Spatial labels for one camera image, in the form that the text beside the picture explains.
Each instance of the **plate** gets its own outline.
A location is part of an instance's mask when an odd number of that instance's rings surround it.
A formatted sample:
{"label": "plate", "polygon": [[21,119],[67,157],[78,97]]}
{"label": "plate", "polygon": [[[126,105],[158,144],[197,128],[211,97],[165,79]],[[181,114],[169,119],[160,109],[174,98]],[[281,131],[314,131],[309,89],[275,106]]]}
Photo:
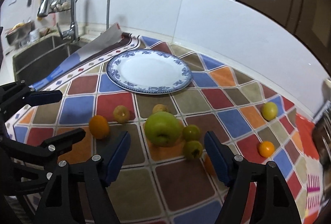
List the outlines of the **plate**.
{"label": "plate", "polygon": [[172,54],[154,50],[125,51],[106,67],[119,87],[144,94],[165,94],[185,88],[192,79],[187,64]]}

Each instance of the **yellow fruit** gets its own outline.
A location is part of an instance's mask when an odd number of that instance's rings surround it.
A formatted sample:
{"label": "yellow fruit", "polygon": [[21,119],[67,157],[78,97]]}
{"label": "yellow fruit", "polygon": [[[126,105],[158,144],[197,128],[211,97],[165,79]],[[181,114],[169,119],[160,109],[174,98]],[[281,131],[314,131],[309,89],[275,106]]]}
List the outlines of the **yellow fruit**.
{"label": "yellow fruit", "polygon": [[159,147],[172,147],[182,134],[182,125],[171,113],[160,111],[152,114],[145,122],[147,139]]}
{"label": "yellow fruit", "polygon": [[125,106],[117,106],[113,112],[114,119],[120,124],[125,124],[130,119],[130,111]]}
{"label": "yellow fruit", "polygon": [[203,146],[199,141],[186,142],[183,147],[183,155],[188,160],[198,159],[202,156]]}
{"label": "yellow fruit", "polygon": [[212,165],[211,159],[208,155],[205,156],[204,165],[208,174],[210,174],[211,176],[216,176],[214,166]]}
{"label": "yellow fruit", "polygon": [[278,114],[277,105],[274,102],[267,102],[261,109],[262,116],[267,120],[273,120]]}
{"label": "yellow fruit", "polygon": [[153,107],[152,114],[155,114],[156,112],[160,111],[169,112],[167,106],[158,104]]}
{"label": "yellow fruit", "polygon": [[91,134],[96,139],[103,139],[110,133],[107,120],[100,115],[95,115],[94,117],[92,117],[92,119],[90,119],[90,122],[88,123],[88,127],[90,128]]}
{"label": "yellow fruit", "polygon": [[275,152],[275,146],[269,141],[264,141],[259,144],[258,151],[262,157],[269,158]]}
{"label": "yellow fruit", "polygon": [[192,140],[199,140],[201,131],[197,125],[189,124],[183,129],[183,138],[188,142]]}

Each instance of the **sink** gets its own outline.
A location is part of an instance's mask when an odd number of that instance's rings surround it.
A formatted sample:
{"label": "sink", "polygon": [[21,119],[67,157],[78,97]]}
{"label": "sink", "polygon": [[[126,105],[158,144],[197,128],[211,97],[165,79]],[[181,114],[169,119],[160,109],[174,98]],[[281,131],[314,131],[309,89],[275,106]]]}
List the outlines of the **sink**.
{"label": "sink", "polygon": [[32,85],[46,78],[60,63],[86,44],[83,41],[71,44],[57,36],[50,36],[13,57],[15,79],[25,80],[27,85]]}

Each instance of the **dish drying rack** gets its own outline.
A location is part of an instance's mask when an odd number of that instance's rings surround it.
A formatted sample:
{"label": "dish drying rack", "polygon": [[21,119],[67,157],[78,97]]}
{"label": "dish drying rack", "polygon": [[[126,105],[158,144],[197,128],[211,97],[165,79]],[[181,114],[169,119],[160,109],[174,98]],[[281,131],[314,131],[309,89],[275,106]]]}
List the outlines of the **dish drying rack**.
{"label": "dish drying rack", "polygon": [[71,10],[71,0],[51,0],[49,13]]}

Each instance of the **small orange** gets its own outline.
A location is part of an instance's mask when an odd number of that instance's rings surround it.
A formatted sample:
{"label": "small orange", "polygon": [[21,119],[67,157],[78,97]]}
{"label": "small orange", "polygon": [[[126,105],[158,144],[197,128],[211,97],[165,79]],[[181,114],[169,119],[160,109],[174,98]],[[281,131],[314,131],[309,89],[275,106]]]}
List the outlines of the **small orange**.
{"label": "small orange", "polygon": [[211,176],[216,176],[214,166],[212,165],[212,162],[208,155],[205,156],[204,165],[208,174],[210,174]]}
{"label": "small orange", "polygon": [[92,117],[88,123],[88,127],[90,128],[91,134],[96,139],[103,139],[108,136],[110,132],[107,120],[100,115],[95,115]]}
{"label": "small orange", "polygon": [[264,141],[258,145],[259,154],[269,158],[275,152],[275,146],[270,141]]}

